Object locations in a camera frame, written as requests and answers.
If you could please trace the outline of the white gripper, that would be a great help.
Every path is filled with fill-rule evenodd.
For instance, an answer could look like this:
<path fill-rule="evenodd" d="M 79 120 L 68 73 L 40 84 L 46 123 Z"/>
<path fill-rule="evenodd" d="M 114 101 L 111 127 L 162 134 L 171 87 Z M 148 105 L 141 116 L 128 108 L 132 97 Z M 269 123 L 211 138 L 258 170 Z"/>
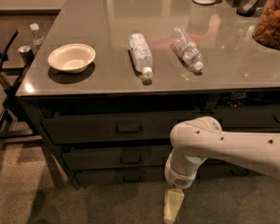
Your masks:
<path fill-rule="evenodd" d="M 165 179 L 173 187 L 165 192 L 163 222 L 174 224 L 185 194 L 182 189 L 191 186 L 196 178 L 198 169 L 205 162 L 205 158 L 199 156 L 187 156 L 175 149 L 170 153 L 165 164 Z"/>

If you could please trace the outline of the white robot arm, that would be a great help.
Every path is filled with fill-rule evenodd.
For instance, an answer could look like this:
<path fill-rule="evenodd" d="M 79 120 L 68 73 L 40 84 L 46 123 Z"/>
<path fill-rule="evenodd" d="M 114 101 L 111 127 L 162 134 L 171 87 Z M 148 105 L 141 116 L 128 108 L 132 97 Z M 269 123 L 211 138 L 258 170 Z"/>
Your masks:
<path fill-rule="evenodd" d="M 199 167 L 209 158 L 280 179 L 280 133 L 225 132 L 212 117 L 180 122 L 170 132 L 172 151 L 165 164 L 163 221 L 174 224 Z"/>

